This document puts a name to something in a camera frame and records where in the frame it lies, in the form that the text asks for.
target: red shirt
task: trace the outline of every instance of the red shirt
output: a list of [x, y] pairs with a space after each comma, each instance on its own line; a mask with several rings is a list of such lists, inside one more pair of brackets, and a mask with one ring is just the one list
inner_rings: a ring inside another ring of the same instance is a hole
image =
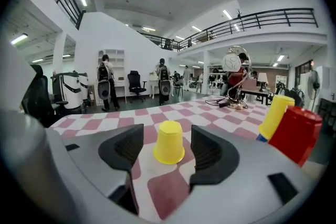
[[231, 86], [236, 85], [243, 79], [244, 69], [241, 67], [238, 72], [231, 73], [228, 84]]

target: checkered tablecloth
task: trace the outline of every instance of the checkered tablecloth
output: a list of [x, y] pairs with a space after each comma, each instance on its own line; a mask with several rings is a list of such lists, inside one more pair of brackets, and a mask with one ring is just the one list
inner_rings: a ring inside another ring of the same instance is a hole
[[[195, 173], [195, 159], [190, 148], [192, 124], [224, 129], [250, 139], [256, 139], [259, 134], [258, 125], [267, 112], [265, 105], [247, 103], [248, 109], [232, 110], [205, 102], [215, 99], [218, 97], [139, 110], [69, 115], [56, 122], [52, 128], [62, 137], [74, 137], [143, 123], [144, 145], [132, 169], [134, 190], [139, 217], [160, 222], [188, 196], [189, 178]], [[185, 156], [175, 165], [161, 164], [153, 156], [159, 125], [166, 120], [180, 122], [183, 130]]]

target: yellow cup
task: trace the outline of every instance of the yellow cup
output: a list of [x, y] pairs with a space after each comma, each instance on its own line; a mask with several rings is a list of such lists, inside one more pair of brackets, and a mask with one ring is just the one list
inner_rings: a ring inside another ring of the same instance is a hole
[[176, 164], [184, 157], [182, 127], [176, 121], [164, 121], [160, 124], [154, 157], [163, 164]]
[[294, 103], [295, 101], [291, 97], [275, 95], [264, 122], [259, 125], [259, 133], [270, 140], [278, 128], [287, 106], [294, 105]]

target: chair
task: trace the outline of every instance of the chair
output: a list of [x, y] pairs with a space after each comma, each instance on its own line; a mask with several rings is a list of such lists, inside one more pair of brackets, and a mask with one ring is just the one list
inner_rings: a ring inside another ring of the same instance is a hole
[[290, 94], [291, 94], [291, 97], [295, 101], [295, 106], [303, 108], [305, 102], [304, 102], [303, 98], [300, 97], [299, 93], [296, 90], [292, 89], [290, 91]]
[[140, 99], [142, 102], [144, 101], [143, 98], [141, 98], [140, 93], [146, 91], [145, 84], [147, 81], [143, 81], [143, 88], [140, 85], [140, 75], [137, 71], [131, 71], [128, 75], [128, 81], [130, 83], [129, 89], [130, 92], [135, 93], [135, 96], [131, 99], [131, 103], [134, 99]]
[[177, 81], [174, 81], [174, 88], [175, 88], [175, 93], [177, 94], [177, 96], [180, 95], [180, 92], [182, 92], [182, 96], [183, 96], [182, 86], [183, 86], [183, 79], [179, 79]]
[[21, 104], [26, 114], [33, 116], [44, 127], [48, 128], [64, 116], [64, 114], [61, 115], [60, 113], [55, 115], [55, 110], [60, 105], [65, 105], [68, 102], [59, 101], [53, 107], [48, 93], [48, 80], [43, 75], [42, 67], [39, 65], [31, 65], [31, 67], [35, 70], [36, 75], [29, 85]]

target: white lampshade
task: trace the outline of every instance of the white lampshade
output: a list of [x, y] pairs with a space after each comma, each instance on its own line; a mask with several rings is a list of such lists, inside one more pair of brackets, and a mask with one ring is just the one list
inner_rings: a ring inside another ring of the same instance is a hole
[[259, 75], [258, 75], [258, 81], [268, 83], [266, 73], [259, 73]]
[[227, 72], [238, 72], [242, 63], [240, 58], [233, 52], [227, 54], [222, 59], [222, 67], [224, 71]]

